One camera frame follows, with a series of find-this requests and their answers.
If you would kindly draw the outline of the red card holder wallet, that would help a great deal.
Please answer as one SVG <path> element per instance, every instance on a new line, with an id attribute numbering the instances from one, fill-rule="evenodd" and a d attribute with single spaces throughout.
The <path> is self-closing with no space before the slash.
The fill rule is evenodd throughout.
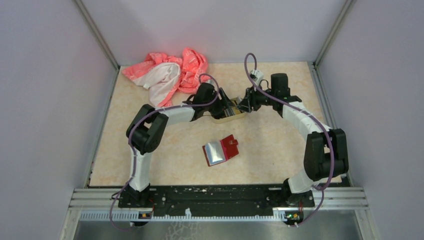
<path id="1" fill-rule="evenodd" d="M 240 153 L 238 145 L 238 140 L 235 139 L 233 134 L 221 140 L 211 141 L 203 145 L 202 150 L 207 165 L 209 167 L 219 165 L 238 156 Z"/>

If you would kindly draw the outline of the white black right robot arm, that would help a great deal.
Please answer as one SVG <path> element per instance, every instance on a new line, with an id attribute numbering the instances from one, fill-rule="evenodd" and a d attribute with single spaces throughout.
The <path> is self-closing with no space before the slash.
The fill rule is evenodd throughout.
<path id="1" fill-rule="evenodd" d="M 346 133 L 333 129 L 319 121 L 308 111 L 302 100 L 291 95 L 288 76 L 285 73 L 271 75 L 271 87 L 260 86 L 264 75 L 252 70 L 248 78 L 253 82 L 237 108 L 246 113 L 271 106 L 283 119 L 291 123 L 305 140 L 303 168 L 283 182 L 281 199 L 287 206 L 295 206 L 307 199 L 307 193 L 323 179 L 347 173 L 349 170 Z"/>

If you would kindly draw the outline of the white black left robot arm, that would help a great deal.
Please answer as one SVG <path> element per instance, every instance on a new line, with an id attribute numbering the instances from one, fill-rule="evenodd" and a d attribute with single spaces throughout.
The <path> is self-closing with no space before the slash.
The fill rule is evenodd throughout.
<path id="1" fill-rule="evenodd" d="M 179 105 L 162 108 L 143 105 L 126 130 L 132 161 L 129 180 L 116 195 L 118 206 L 143 208 L 150 204 L 152 153 L 159 147 L 166 127 L 196 121 L 206 112 L 220 120 L 234 106 L 222 88 L 216 89 L 210 83 L 202 83 L 195 94 Z"/>

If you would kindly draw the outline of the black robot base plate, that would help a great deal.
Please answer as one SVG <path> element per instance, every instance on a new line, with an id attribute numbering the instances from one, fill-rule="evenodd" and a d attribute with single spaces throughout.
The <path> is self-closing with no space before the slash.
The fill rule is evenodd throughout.
<path id="1" fill-rule="evenodd" d="M 195 217 L 270 216 L 274 208 L 315 207 L 311 190 L 291 193 L 283 184 L 164 185 L 149 187 L 153 215 Z"/>

